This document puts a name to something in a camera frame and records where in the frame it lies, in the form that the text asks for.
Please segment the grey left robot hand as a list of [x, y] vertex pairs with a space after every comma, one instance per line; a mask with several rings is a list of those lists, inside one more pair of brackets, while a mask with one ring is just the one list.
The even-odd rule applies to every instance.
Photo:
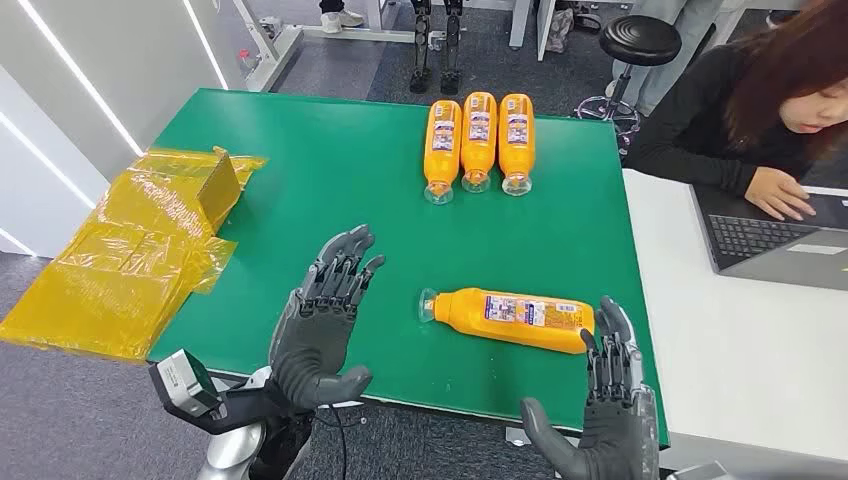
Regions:
[[375, 236], [366, 224], [328, 240], [290, 292], [269, 347], [269, 380], [294, 407], [354, 401], [372, 380], [355, 366], [342, 373], [360, 304], [385, 263], [377, 255], [365, 262]]

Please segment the person's right hand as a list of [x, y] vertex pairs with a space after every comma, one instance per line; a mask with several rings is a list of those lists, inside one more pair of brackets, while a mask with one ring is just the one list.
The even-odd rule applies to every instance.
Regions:
[[744, 198], [780, 221], [803, 221], [817, 215], [802, 186], [789, 174], [770, 167], [756, 168]]

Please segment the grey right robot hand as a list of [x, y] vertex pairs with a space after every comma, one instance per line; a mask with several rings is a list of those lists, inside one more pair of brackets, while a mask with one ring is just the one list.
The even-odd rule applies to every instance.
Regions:
[[558, 433], [532, 397], [520, 402], [523, 429], [564, 479], [657, 479], [656, 396], [644, 380], [633, 325], [608, 296], [601, 298], [594, 318], [595, 334], [580, 331], [588, 392], [579, 443], [574, 446]]

